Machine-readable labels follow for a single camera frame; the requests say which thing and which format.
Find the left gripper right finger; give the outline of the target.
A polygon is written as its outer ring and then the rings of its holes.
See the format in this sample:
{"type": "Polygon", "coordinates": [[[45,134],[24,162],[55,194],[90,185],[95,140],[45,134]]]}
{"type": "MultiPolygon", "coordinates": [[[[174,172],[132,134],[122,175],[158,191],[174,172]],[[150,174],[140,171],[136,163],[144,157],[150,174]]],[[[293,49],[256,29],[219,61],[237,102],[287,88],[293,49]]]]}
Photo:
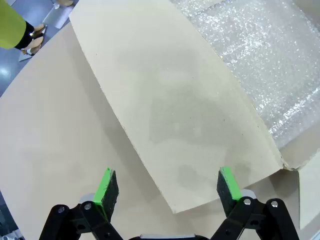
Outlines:
{"type": "Polygon", "coordinates": [[[244,195],[229,167],[218,172],[217,187],[225,220],[212,240],[238,240],[245,229],[255,230],[261,240],[298,240],[296,228],[283,200],[265,203],[244,195]]]}

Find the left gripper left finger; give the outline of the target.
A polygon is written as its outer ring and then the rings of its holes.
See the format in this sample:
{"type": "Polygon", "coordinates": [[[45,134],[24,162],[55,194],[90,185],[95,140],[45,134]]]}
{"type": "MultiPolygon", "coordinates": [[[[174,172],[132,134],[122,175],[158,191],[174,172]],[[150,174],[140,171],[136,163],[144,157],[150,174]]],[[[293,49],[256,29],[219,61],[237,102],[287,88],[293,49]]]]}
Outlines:
{"type": "Polygon", "coordinates": [[[78,240],[91,233],[96,240],[121,240],[111,224],[119,195],[115,170],[107,168],[93,200],[86,200],[69,208],[64,204],[53,206],[48,214],[41,240],[78,240]]]}

